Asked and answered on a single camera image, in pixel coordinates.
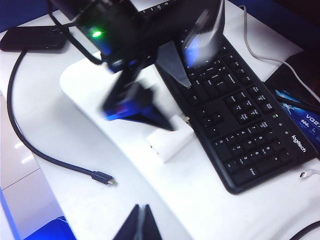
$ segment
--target white usb adapter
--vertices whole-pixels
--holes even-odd
[[[163,163],[181,150],[192,139],[194,133],[192,127],[178,115],[174,115],[170,122],[175,131],[157,128],[146,138]]]

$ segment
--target black device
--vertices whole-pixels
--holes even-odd
[[[225,188],[238,194],[318,156],[226,38],[215,60],[185,67],[186,88],[158,67]]]
[[[113,240],[162,240],[149,205],[135,205]]]
[[[0,41],[2,51],[58,50],[66,36],[57,26],[18,26],[10,28]]]

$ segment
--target logitech keyboard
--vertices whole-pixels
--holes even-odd
[[[180,41],[176,45],[181,49]],[[213,60],[185,67],[191,88],[157,68],[230,193],[317,157],[317,150],[225,37]]]

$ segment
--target white cable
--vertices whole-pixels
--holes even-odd
[[[320,175],[320,171],[317,171],[317,170],[306,170],[306,171],[303,171],[300,174],[300,178],[304,179],[304,178],[310,177],[313,174],[319,174]]]
[[[270,60],[270,61],[275,61],[275,62],[279,62],[279,63],[282,63],[284,65],[286,65],[294,74],[294,76],[296,77],[296,79],[302,84],[302,86],[312,95],[314,96],[314,98],[320,103],[320,97],[314,92],[312,91],[311,88],[309,88],[301,79],[300,77],[298,76],[298,74],[296,73],[296,71],[294,70],[294,68],[287,62],[285,61],[282,61],[282,60],[278,60],[278,59],[274,59],[274,58],[270,58],[270,57],[267,57],[267,56],[260,56],[260,55],[257,55],[255,54],[249,44],[248,44],[248,39],[247,39],[247,8],[245,5],[241,5],[239,6],[239,8],[243,8],[243,13],[244,13],[244,28],[243,28],[243,37],[244,37],[244,42],[245,42],[245,45],[246,47],[248,48],[248,51],[249,53],[256,59],[263,59],[263,60]]]

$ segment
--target white desk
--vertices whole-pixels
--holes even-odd
[[[279,66],[250,56],[243,40],[243,11],[226,3],[224,34],[261,80]],[[255,52],[285,60],[301,49],[253,17],[248,18],[248,40]],[[159,193],[191,236],[197,240],[285,240],[320,218],[320,178],[301,180],[314,159],[240,195],[228,193],[196,137],[166,164],[159,164],[146,137],[152,126],[128,121],[105,121],[99,107],[118,74],[83,59],[61,76],[62,90],[115,142]],[[157,103],[168,115],[178,108],[154,66],[143,70],[145,84],[156,85]]]
[[[60,12],[57,18],[67,23]],[[24,26],[52,25],[46,15]],[[97,49],[74,27],[71,32],[91,52]],[[0,89],[6,96],[19,53],[0,51]],[[150,204],[164,240],[190,239],[187,231],[119,149],[61,91],[62,72],[84,56],[71,44],[56,53],[27,53],[14,87],[14,111],[25,136],[57,159],[113,175],[117,186],[37,162],[77,240],[110,240],[135,204]]]

